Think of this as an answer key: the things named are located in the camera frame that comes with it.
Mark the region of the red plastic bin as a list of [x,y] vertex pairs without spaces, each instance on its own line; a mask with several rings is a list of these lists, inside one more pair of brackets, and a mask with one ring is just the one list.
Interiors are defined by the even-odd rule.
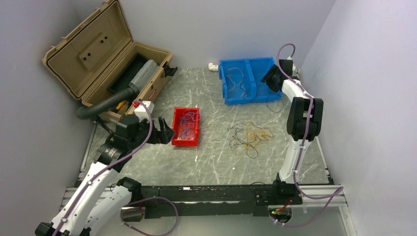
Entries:
[[174,146],[198,146],[200,109],[175,107],[172,129],[175,135],[171,139]]

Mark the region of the blue divided plastic bin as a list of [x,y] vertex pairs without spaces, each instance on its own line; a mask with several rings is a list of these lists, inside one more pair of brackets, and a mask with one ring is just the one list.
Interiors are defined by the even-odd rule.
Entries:
[[239,105],[280,100],[282,92],[274,92],[262,82],[273,65],[272,57],[220,60],[219,78],[224,103]]

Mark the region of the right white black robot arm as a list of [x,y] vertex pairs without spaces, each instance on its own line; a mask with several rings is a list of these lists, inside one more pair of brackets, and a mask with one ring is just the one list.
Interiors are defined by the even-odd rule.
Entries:
[[322,126],[324,102],[306,91],[300,80],[292,75],[294,69],[291,59],[280,59],[261,80],[272,91],[281,91],[291,102],[286,125],[289,146],[271,190],[271,198],[277,204],[283,204],[290,196],[299,194],[298,171],[307,149],[320,134]]

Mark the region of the white pipe elbow fitting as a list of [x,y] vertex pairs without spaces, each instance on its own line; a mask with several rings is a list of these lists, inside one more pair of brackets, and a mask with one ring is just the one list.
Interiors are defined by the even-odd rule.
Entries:
[[218,72],[218,70],[219,70],[219,65],[218,65],[218,64],[214,64],[214,63],[210,62],[210,63],[208,64],[208,69],[209,69],[210,71],[213,71],[213,72]]

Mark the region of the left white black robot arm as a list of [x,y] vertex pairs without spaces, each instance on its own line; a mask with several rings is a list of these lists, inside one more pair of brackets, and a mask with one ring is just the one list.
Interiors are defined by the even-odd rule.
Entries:
[[152,120],[124,115],[113,133],[98,149],[89,171],[71,199],[51,222],[42,222],[37,236],[95,236],[104,224],[123,206],[136,206],[143,195],[141,184],[128,177],[101,200],[103,192],[121,172],[124,165],[144,144],[168,144],[175,135],[165,119]]

